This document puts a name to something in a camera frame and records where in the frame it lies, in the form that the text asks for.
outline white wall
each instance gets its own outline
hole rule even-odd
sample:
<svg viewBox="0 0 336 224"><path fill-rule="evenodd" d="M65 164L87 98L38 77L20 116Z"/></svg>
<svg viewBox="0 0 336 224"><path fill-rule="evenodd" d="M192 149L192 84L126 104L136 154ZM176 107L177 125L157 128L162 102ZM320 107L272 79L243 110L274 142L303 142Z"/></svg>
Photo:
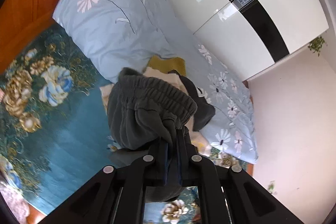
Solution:
<svg viewBox="0 0 336 224"><path fill-rule="evenodd" d="M305 224L336 203L336 74L309 50L249 82L259 160L253 177Z"/></svg>
<svg viewBox="0 0 336 224"><path fill-rule="evenodd" d="M328 45L323 46L321 54L336 72L336 0L320 0L320 3L329 25L322 34Z"/></svg>

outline gold flower print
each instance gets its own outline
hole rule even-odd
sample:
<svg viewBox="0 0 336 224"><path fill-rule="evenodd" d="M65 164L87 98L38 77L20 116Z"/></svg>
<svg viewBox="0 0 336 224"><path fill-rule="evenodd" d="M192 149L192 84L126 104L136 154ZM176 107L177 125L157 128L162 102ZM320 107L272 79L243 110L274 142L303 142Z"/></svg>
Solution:
<svg viewBox="0 0 336 224"><path fill-rule="evenodd" d="M6 69L6 78L10 79L18 69L17 61L13 60Z"/></svg>
<svg viewBox="0 0 336 224"><path fill-rule="evenodd" d="M48 50L51 51L51 52L56 51L56 45L55 45L54 43L51 43L51 44L48 46Z"/></svg>
<svg viewBox="0 0 336 224"><path fill-rule="evenodd" d="M51 56L45 56L30 66L30 73L39 76L45 69L54 64L54 59Z"/></svg>
<svg viewBox="0 0 336 224"><path fill-rule="evenodd" d="M30 73L31 75L40 75L45 69L45 63L42 60L39 60L35 63L33 63L30 66Z"/></svg>
<svg viewBox="0 0 336 224"><path fill-rule="evenodd" d="M20 117L31 95L32 78L26 70L17 71L8 81L4 96L6 110L14 117Z"/></svg>
<svg viewBox="0 0 336 224"><path fill-rule="evenodd" d="M44 62L46 68L49 68L51 65L54 64L54 59L51 56L43 57L42 61Z"/></svg>
<svg viewBox="0 0 336 224"><path fill-rule="evenodd" d="M41 128L40 120L28 112L24 112L21 115L20 124L21 124L21 127L29 133L33 133L39 128Z"/></svg>

